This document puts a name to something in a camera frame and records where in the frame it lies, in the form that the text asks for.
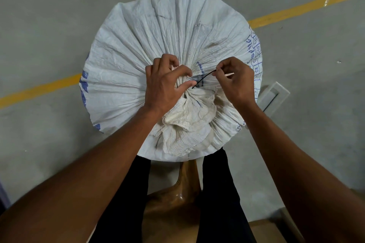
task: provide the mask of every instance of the hand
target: hand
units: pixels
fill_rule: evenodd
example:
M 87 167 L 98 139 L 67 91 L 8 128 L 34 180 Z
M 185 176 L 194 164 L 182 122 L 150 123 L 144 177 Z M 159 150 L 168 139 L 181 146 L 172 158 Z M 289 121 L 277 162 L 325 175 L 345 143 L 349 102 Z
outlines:
M 158 119 L 165 115 L 178 101 L 182 94 L 196 81 L 186 81 L 176 88 L 176 81 L 180 76 L 192 76 L 187 66 L 179 66 L 177 57 L 163 54 L 161 58 L 153 60 L 153 65 L 146 66 L 147 89 L 144 108 L 152 110 Z
M 221 61 L 213 72 L 226 97 L 237 109 L 238 106 L 256 105 L 254 93 L 254 72 L 235 57 Z

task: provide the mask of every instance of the white sack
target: white sack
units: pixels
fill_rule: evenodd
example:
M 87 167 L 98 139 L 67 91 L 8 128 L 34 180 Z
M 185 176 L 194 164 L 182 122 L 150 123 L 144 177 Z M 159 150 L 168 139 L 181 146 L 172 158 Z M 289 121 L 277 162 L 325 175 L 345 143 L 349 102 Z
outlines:
M 99 29 L 80 79 L 93 125 L 111 134 L 144 104 L 145 66 L 168 53 L 199 80 L 235 56 L 262 73 L 260 42 L 242 15 L 221 0 L 137 0 L 117 4 Z M 189 77 L 181 77 L 178 85 Z M 190 88 L 155 125 L 138 152 L 158 161 L 186 161 L 214 153 L 244 120 L 212 75 Z

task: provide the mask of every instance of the yellow stripe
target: yellow stripe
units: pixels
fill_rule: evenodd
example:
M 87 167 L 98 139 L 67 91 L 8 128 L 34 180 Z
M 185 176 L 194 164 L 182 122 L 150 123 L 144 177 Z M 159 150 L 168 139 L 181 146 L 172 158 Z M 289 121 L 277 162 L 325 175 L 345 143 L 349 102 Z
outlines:
M 250 20 L 249 24 L 252 28 L 258 28 L 272 23 L 276 23 L 281 20 L 296 17 L 298 15 L 303 15 L 309 11 L 317 10 L 323 7 L 330 6 L 335 3 L 339 3 L 345 0 L 314 0 L 312 2 L 296 6 L 291 9 L 276 12 L 270 15 L 265 15 L 263 17 Z M 0 108 L 8 107 L 15 103 L 32 99 L 40 95 L 56 91 L 61 88 L 68 87 L 70 85 L 75 85 L 79 82 L 81 74 L 74 75 L 65 79 L 61 79 L 49 84 L 39 85 L 37 87 L 27 89 L 18 93 L 14 93 L 3 98 L 0 98 Z
M 65 79 L 57 80 L 49 84 L 38 85 L 34 88 L 26 89 L 25 91 L 13 93 L 11 95 L 0 98 L 0 108 L 8 107 L 15 103 L 32 99 L 43 94 L 56 91 L 61 88 L 68 87 L 70 85 L 77 84 L 80 80 L 81 74 L 77 74 Z
M 287 18 L 296 17 L 298 15 L 303 15 L 309 11 L 317 10 L 326 6 L 330 6 L 335 3 L 339 3 L 345 0 L 314 0 L 312 2 L 296 6 L 294 8 L 290 8 L 287 10 L 283 10 L 280 12 L 276 12 L 270 15 L 265 15 L 263 17 L 256 18 L 254 20 L 250 20 L 249 24 L 251 27 L 258 28 L 265 25 L 269 25 L 272 23 L 279 22 L 281 20 L 285 20 Z

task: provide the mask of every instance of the gray floor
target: gray floor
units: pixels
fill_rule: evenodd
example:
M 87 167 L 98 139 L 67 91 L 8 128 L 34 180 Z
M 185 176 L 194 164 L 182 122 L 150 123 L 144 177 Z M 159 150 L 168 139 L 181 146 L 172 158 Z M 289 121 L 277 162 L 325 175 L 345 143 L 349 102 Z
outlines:
M 90 44 L 117 2 L 0 0 L 0 97 L 80 73 Z M 223 0 L 247 20 L 312 0 Z M 291 95 L 272 119 L 351 188 L 365 188 L 365 0 L 349 0 L 256 29 L 263 86 Z M 0 111 L 0 180 L 12 202 L 102 140 L 78 86 Z M 225 149 L 249 220 L 283 206 L 249 132 Z M 150 192 L 167 187 L 178 165 L 153 166 Z

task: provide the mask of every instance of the leg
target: leg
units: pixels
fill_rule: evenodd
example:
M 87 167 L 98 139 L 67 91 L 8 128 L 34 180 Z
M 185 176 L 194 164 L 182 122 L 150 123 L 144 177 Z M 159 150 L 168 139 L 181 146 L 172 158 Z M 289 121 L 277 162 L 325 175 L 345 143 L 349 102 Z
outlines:
M 89 243 L 142 242 L 151 161 L 136 156 L 124 181 L 100 217 Z
M 204 158 L 201 204 L 197 243 L 256 243 L 223 148 Z

